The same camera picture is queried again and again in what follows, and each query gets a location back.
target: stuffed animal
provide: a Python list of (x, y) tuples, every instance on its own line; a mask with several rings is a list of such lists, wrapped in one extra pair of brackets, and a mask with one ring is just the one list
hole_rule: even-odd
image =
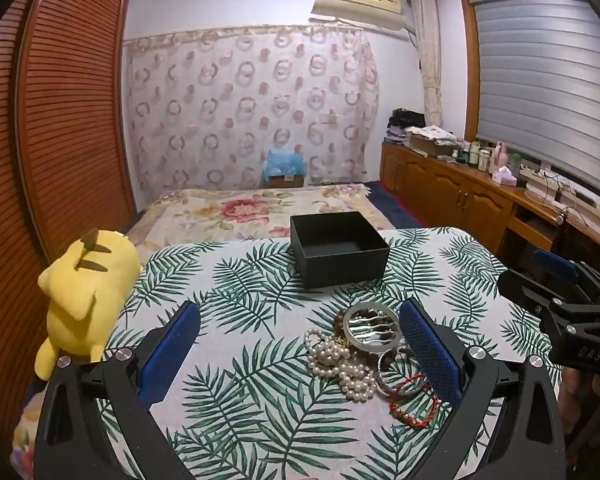
[(36, 355), (36, 375), (45, 381), (59, 351), (99, 361), (120, 311), (140, 274), (136, 248), (112, 231), (90, 231), (40, 274), (51, 298), (48, 337)]

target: pink bottle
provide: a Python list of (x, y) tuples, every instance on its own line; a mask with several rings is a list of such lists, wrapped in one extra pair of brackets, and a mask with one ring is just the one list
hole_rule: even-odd
[(506, 166), (509, 163), (509, 155), (507, 155), (507, 145), (504, 142), (499, 142), (491, 151), (491, 163), (489, 166), (489, 174), (493, 174), (499, 168)]

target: metal screw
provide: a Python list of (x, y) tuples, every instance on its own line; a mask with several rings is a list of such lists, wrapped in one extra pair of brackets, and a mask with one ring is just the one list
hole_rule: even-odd
[(71, 364), (71, 358), (68, 355), (63, 355), (58, 359), (56, 364), (58, 365), (58, 368), (67, 368), (68, 365)]
[(485, 352), (484, 349), (480, 348), (479, 346), (472, 346), (469, 348), (469, 355), (474, 359), (480, 360), (486, 357), (487, 352)]
[(116, 359), (118, 361), (126, 361), (133, 355), (134, 351), (131, 348), (121, 348), (116, 352)]
[(540, 368), (544, 364), (542, 358), (537, 355), (529, 356), (529, 363), (535, 368)]

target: wardrobe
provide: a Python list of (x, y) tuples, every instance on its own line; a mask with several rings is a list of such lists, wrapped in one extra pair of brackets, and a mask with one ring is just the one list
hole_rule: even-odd
[(122, 136), (128, 0), (15, 0), (0, 20), (0, 457), (48, 299), (40, 272), (89, 229), (136, 214)]

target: sheer curtain with circle pattern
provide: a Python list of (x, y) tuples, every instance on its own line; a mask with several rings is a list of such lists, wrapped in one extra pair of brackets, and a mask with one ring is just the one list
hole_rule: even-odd
[(300, 153), (314, 180), (364, 179), (379, 86), (359, 29), (217, 29), (126, 47), (127, 127), (148, 200), (259, 187), (269, 151)]

